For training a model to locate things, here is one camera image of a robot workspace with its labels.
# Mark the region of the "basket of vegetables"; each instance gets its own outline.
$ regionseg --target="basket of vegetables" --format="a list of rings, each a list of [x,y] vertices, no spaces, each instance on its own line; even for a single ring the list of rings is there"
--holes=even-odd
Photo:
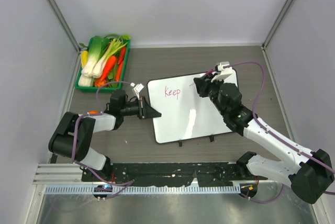
[[[102,85],[112,81],[123,81],[130,48],[128,35],[110,34],[95,36],[88,46],[80,43],[81,67],[74,87],[82,92],[96,92]],[[120,89],[122,83],[102,87],[100,92]]]

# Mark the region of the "red handwritten text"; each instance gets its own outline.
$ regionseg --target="red handwritten text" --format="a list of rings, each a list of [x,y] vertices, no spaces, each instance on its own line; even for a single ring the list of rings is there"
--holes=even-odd
[[[165,97],[177,96],[177,99],[178,99],[179,94],[180,94],[180,89],[172,90],[172,89],[169,89],[168,87],[165,87]]]

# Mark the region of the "white linear rail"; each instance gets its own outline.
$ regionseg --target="white linear rail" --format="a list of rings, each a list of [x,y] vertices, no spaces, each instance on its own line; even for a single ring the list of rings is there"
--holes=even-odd
[[[97,185],[48,185],[45,195],[56,194],[114,194],[122,189],[120,186],[113,186],[113,192],[94,192]],[[217,186],[217,187],[199,187],[197,184],[182,187],[139,187],[130,186],[122,192],[122,195],[147,195],[147,194],[238,194],[241,192],[240,185],[234,186]]]

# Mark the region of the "green crate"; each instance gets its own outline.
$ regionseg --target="green crate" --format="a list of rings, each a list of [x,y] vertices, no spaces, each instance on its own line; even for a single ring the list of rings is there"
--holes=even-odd
[[[127,50],[126,50],[126,54],[125,54],[125,58],[124,58],[124,64],[123,64],[123,67],[122,67],[120,81],[124,80],[125,70],[126,70],[127,61],[128,61],[128,55],[129,55],[129,51],[130,51],[130,40],[124,40],[124,42],[128,42],[128,43],[127,43]],[[79,78],[80,78],[81,74],[82,74],[82,68],[80,67],[79,72],[78,72],[78,76],[77,76],[77,80],[75,81],[74,87],[76,89],[81,90],[82,92],[96,92],[98,90],[98,87],[81,87],[81,86],[78,86],[78,82],[79,82]],[[115,91],[116,89],[121,89],[121,88],[122,88],[122,83],[119,83],[119,85],[115,88],[113,88],[113,87],[102,87],[100,89],[100,92],[110,93],[112,91]]]

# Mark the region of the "white wall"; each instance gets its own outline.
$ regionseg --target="white wall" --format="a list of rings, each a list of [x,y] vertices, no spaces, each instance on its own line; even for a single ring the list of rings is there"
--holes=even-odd
[[[74,35],[128,33],[133,46],[263,43],[285,0],[56,0]]]
[[[335,166],[335,2],[296,0],[269,46],[297,142],[327,151]],[[335,205],[335,196],[324,196]],[[335,214],[329,207],[331,223]]]
[[[0,0],[0,218],[22,223],[75,51],[46,0]]]

